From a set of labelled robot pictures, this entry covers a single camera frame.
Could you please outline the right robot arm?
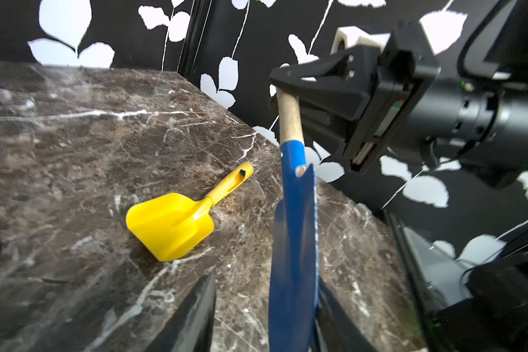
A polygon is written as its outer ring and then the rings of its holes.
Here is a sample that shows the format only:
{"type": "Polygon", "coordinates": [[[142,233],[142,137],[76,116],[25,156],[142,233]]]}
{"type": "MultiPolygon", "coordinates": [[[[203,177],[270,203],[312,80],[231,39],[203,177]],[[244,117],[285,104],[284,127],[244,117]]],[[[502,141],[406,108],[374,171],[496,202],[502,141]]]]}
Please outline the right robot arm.
{"type": "Polygon", "coordinates": [[[461,82],[439,80],[425,30],[408,23],[383,47],[358,43],[272,70],[285,182],[274,226],[273,343],[288,343],[282,327],[301,323],[314,328],[314,349],[325,350],[316,316],[334,309],[320,296],[316,173],[305,164],[305,129],[331,139],[354,172],[388,147],[433,171],[456,162],[495,189],[528,172],[528,1],[497,2],[457,68],[461,82]]]}

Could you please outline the yellow tool wooden tip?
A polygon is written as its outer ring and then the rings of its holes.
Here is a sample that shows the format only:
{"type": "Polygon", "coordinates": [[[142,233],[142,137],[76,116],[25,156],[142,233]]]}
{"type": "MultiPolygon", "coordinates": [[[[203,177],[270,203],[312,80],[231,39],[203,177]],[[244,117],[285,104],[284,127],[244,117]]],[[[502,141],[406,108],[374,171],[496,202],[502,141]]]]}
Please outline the yellow tool wooden tip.
{"type": "Polygon", "coordinates": [[[170,193],[136,204],[126,214],[127,228],[157,260],[177,260],[214,231],[211,208],[253,173],[253,166],[244,162],[199,201],[170,193]]]}

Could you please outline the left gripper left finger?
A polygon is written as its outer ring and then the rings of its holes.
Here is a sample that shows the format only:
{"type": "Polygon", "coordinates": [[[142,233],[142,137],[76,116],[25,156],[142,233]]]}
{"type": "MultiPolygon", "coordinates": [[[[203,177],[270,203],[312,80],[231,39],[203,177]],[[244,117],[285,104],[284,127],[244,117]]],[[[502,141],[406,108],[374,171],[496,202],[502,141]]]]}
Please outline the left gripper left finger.
{"type": "Polygon", "coordinates": [[[215,277],[208,274],[197,281],[146,350],[184,352],[211,350],[215,306],[215,277]]]}

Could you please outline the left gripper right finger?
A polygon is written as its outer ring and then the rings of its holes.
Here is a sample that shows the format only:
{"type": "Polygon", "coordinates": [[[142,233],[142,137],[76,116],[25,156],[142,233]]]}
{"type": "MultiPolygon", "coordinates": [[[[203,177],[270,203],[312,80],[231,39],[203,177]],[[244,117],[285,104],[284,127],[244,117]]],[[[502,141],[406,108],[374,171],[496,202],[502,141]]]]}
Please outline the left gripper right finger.
{"type": "Polygon", "coordinates": [[[318,351],[376,352],[324,281],[318,286],[318,351]]]}

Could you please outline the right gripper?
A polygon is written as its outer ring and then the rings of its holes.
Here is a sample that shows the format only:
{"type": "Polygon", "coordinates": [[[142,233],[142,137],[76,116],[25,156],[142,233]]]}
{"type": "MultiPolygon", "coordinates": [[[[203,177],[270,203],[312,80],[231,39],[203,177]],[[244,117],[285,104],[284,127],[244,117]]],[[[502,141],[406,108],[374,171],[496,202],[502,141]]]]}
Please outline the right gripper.
{"type": "Polygon", "coordinates": [[[309,138],[320,145],[346,145],[343,158],[352,171],[364,173],[405,125],[441,66],[418,22],[379,35],[340,27],[334,52],[275,68],[269,79],[299,98],[309,138]]]}

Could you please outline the blue trowel yellow handle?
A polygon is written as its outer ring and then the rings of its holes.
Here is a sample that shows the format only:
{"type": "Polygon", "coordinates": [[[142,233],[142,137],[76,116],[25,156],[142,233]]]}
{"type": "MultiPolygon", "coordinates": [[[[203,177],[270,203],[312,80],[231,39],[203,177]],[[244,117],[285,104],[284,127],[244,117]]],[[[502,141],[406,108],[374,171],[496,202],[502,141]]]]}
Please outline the blue trowel yellow handle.
{"type": "Polygon", "coordinates": [[[316,176],[306,161],[299,100],[278,89],[283,198],[275,211],[268,337],[271,351],[308,351],[318,306],[316,176]]]}

